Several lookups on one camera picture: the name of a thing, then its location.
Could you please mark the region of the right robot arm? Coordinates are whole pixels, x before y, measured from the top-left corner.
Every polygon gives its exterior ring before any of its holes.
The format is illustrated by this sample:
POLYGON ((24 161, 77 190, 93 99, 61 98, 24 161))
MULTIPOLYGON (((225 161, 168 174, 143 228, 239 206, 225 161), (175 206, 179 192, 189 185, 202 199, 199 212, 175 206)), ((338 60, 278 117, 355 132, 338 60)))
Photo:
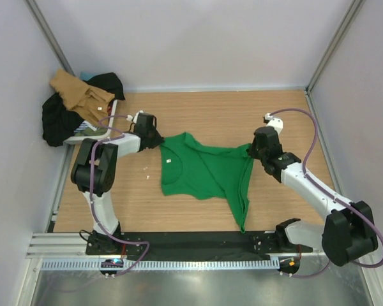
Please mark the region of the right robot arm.
POLYGON ((264 171, 290 187, 320 215, 324 225, 290 221, 275 236, 275 245, 290 252, 298 244, 321 250, 336 266, 343 266, 378 249, 378 235, 370 206, 354 203, 335 193, 307 170, 300 158, 283 151, 277 130, 271 126, 254 132, 248 155, 258 159, 264 171))

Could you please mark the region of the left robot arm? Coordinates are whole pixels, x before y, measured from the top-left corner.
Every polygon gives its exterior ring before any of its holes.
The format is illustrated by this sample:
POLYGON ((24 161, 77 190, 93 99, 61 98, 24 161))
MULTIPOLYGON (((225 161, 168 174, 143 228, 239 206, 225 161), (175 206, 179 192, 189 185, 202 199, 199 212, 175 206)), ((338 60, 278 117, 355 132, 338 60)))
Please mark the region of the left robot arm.
POLYGON ((116 130, 117 136, 101 140, 84 139, 71 171, 71 181, 89 204, 93 233, 101 237, 100 247, 110 255, 117 254, 124 242, 110 193, 117 160, 144 149, 154 149, 164 142, 154 115, 139 111, 127 118, 131 122, 129 131, 116 130))

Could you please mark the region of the green tank top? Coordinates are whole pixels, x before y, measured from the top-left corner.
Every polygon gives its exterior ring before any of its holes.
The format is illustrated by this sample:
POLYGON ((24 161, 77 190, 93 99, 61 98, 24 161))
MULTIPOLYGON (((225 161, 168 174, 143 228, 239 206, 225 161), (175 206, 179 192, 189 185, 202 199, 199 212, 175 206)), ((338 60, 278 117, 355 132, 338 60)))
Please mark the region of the green tank top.
POLYGON ((198 200, 224 199, 244 233, 253 170, 249 148, 248 143, 238 147, 203 145, 188 132, 167 137, 160 145, 162 193, 187 194, 198 200))

